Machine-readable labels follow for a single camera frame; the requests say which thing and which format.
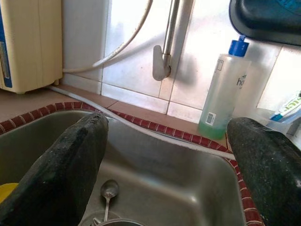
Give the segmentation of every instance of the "white hose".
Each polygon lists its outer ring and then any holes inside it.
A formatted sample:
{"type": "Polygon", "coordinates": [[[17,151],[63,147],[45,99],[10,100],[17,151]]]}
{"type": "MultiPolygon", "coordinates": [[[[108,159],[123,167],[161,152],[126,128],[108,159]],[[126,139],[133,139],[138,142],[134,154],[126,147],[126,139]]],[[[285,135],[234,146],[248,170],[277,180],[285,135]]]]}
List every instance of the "white hose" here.
{"type": "Polygon", "coordinates": [[[60,94],[63,94],[63,95],[66,95],[66,96],[69,96],[69,97],[72,97],[74,99],[77,99],[81,102],[84,102],[94,108],[96,108],[97,110],[103,112],[104,114],[122,122],[123,124],[141,132],[141,133],[144,133],[144,134],[147,134],[151,137],[154,137],[154,138],[157,138],[159,140],[162,140],[162,141],[165,141],[165,142],[168,142],[170,144],[174,144],[174,145],[178,145],[178,146],[182,146],[182,147],[186,147],[186,148],[189,148],[189,149],[193,149],[193,150],[196,150],[196,151],[201,151],[201,152],[205,152],[205,153],[208,153],[208,154],[213,154],[213,155],[217,155],[217,156],[220,156],[220,157],[224,157],[224,158],[227,158],[227,159],[232,159],[232,160],[235,160],[235,157],[233,154],[230,154],[230,153],[226,153],[226,152],[221,152],[221,151],[217,151],[217,150],[214,150],[214,149],[210,149],[210,148],[207,148],[207,147],[203,147],[203,146],[199,146],[199,145],[195,145],[195,144],[192,144],[192,143],[187,143],[187,142],[184,142],[184,141],[181,141],[181,140],[178,140],[178,139],[173,139],[173,138],[170,138],[170,137],[167,137],[167,136],[164,136],[164,135],[161,135],[159,133],[156,133],[156,132],[153,132],[149,129],[145,129],[145,128],[142,128],[136,124],[133,124],[127,120],[125,120],[124,118],[121,118],[120,116],[114,114],[113,112],[111,112],[110,110],[84,98],[84,97],[81,97],[79,95],[76,95],[74,93],[71,93],[71,92],[68,92],[66,90],[63,90],[63,89],[60,89],[58,87],[54,87],[54,86],[48,86],[48,88],[54,92],[58,92],[60,94]]]}
{"type": "Polygon", "coordinates": [[[80,73],[80,72],[90,71],[90,70],[100,67],[101,65],[107,63],[109,60],[111,60],[112,58],[117,56],[122,50],[124,50],[131,43],[131,41],[136,37],[136,35],[140,31],[140,29],[142,28],[148,14],[150,12],[152,2],[153,2],[153,0],[148,0],[147,7],[145,9],[145,12],[144,12],[139,24],[138,24],[138,27],[135,29],[135,32],[133,33],[133,35],[130,37],[130,39],[128,41],[122,43],[117,49],[115,49],[113,52],[111,52],[108,56],[95,62],[91,66],[87,66],[87,67],[83,67],[83,68],[72,68],[72,69],[64,68],[63,72],[64,73],[80,73]]]}

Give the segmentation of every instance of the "green liquid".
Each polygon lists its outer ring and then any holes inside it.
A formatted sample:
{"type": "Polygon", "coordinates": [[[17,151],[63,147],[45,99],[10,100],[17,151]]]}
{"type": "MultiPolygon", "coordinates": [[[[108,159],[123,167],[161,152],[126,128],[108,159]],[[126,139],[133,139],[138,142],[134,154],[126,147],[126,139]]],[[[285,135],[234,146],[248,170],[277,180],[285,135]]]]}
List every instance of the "green liquid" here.
{"type": "Polygon", "coordinates": [[[226,128],[213,128],[200,121],[198,124],[198,131],[201,135],[211,139],[211,140],[220,140],[224,137],[226,133],[226,128]]]}

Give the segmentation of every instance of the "dish soap bottle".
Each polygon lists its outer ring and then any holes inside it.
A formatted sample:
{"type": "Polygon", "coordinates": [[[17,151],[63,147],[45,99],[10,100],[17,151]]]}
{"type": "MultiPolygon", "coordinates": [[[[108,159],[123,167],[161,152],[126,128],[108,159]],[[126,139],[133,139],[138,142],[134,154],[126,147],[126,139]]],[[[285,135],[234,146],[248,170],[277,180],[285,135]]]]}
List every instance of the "dish soap bottle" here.
{"type": "Polygon", "coordinates": [[[199,132],[210,139],[222,139],[234,111],[238,94],[245,82],[250,61],[243,57],[249,43],[245,37],[233,40],[229,54],[220,54],[208,96],[198,124],[199,132]]]}

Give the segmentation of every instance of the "white tile wall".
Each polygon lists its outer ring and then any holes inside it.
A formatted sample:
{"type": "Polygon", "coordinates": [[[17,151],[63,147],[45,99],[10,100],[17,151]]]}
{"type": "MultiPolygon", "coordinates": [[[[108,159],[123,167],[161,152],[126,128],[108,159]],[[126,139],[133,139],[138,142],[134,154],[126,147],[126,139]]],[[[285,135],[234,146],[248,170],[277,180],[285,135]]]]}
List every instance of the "white tile wall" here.
{"type": "MultiPolygon", "coordinates": [[[[229,20],[229,2],[181,1],[172,75],[163,82],[152,78],[152,49],[163,45],[170,0],[153,1],[140,33],[103,71],[80,74],[89,79],[67,75],[64,82],[96,93],[102,82],[104,96],[197,123],[218,55],[227,53],[231,40],[239,36],[229,20]]],[[[86,66],[111,53],[131,36],[146,3],[147,0],[65,0],[65,66],[86,66]]],[[[255,108],[268,80],[258,106],[270,110],[301,84],[299,47],[248,41],[246,57],[253,63],[236,109],[241,116],[255,108]]]]}

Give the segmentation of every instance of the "sink basin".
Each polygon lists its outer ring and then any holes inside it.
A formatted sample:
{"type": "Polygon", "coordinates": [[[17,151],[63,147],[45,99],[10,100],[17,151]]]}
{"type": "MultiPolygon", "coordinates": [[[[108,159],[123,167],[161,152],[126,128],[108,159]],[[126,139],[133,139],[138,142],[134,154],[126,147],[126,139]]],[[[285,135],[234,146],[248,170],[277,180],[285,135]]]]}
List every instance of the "sink basin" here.
{"type": "MultiPolygon", "coordinates": [[[[56,112],[0,136],[0,185],[18,182],[68,126],[89,113],[56,112]]],[[[236,174],[223,158],[108,120],[106,154],[80,225],[104,211],[100,188],[108,179],[120,187],[109,217],[146,226],[246,225],[236,174]]]]}

